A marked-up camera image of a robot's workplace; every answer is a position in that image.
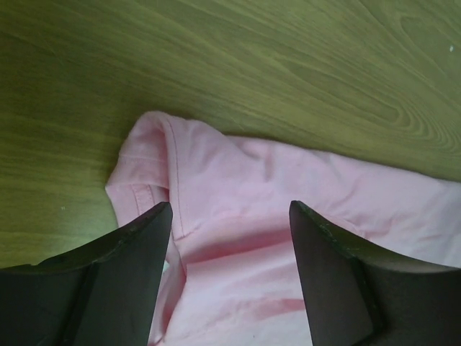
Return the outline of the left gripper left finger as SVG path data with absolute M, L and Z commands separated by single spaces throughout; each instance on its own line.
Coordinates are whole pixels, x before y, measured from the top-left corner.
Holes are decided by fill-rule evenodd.
M 1 270 L 3 345 L 146 345 L 172 209 L 36 265 Z

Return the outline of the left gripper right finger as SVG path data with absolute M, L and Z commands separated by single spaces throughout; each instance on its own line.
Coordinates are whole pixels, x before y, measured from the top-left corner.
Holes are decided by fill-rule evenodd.
M 460 270 L 378 246 L 300 201 L 290 230 L 314 345 L 458 345 Z

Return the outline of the pink t shirt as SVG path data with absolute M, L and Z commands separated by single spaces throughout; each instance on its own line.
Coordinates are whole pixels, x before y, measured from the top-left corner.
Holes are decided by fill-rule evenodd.
M 311 344 L 293 200 L 382 247 L 460 265 L 459 183 L 163 112 L 136 122 L 106 191 L 120 226 L 173 210 L 150 345 Z

